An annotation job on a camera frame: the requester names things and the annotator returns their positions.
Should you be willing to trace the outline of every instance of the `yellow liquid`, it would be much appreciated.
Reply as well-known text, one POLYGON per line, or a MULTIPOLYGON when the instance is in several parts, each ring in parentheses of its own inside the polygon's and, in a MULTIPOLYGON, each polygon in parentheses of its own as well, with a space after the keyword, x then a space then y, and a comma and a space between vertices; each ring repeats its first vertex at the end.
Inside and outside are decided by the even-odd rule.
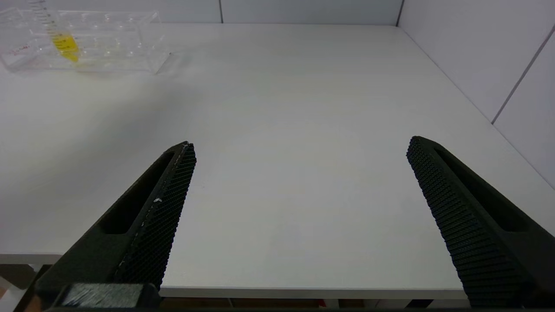
POLYGON ((56 34, 51 36, 52 43, 60 51, 60 55, 77 63, 79 60, 79 47, 70 34, 56 34))

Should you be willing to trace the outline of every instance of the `textured gripper pad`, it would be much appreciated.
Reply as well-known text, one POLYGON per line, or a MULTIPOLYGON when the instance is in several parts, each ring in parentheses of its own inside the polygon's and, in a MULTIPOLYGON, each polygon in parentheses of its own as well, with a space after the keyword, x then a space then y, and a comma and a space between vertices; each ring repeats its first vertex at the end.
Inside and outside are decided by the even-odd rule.
POLYGON ((45 306, 75 283, 159 289, 195 164, 191 143, 166 150, 37 281, 45 306))
POLYGON ((184 144, 174 171, 158 191, 114 281, 152 283, 160 289, 195 164, 193 145, 184 144))
POLYGON ((554 281, 537 275, 553 266, 534 257, 554 256, 553 236, 441 145, 413 137, 407 158, 472 307, 552 306, 554 281))

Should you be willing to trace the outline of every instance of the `white wall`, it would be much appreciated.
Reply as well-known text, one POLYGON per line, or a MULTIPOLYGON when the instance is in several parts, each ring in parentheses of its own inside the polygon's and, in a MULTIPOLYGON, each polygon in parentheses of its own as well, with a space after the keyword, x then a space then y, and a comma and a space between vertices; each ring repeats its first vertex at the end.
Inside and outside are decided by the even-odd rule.
POLYGON ((402 0, 221 0, 224 23, 395 25, 402 0))
MULTIPOLYGON (((402 0, 48 0, 59 10, 151 11, 163 22, 395 25, 402 0)), ((0 0, 0 10, 27 0, 0 0)))
MULTIPOLYGON (((152 11, 163 22, 220 23, 218 0, 48 0, 58 10, 75 11, 152 11)), ((0 9, 28 8, 27 0, 0 0, 0 9)))
POLYGON ((532 64, 494 125, 555 188, 554 35, 532 64))
POLYGON ((555 0, 405 0, 399 26, 492 120, 555 23, 555 0))

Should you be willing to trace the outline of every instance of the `white table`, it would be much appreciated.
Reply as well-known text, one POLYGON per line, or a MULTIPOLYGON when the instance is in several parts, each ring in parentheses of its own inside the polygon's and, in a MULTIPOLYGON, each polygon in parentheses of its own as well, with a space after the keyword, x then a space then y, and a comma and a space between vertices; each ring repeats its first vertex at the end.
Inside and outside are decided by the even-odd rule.
POLYGON ((554 190, 394 27, 168 25, 158 76, 0 74, 0 263, 53 263, 167 147, 198 163, 162 296, 459 299, 405 153, 555 233, 554 190))

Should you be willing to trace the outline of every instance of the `transparent box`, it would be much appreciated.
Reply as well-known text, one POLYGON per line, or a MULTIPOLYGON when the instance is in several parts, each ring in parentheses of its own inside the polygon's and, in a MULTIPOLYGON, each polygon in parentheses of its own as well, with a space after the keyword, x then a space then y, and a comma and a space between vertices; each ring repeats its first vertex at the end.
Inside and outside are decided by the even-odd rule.
POLYGON ((79 48, 62 57, 32 11, 0 12, 0 58, 10 71, 72 70, 156 73, 169 56, 158 12, 59 11, 79 48))

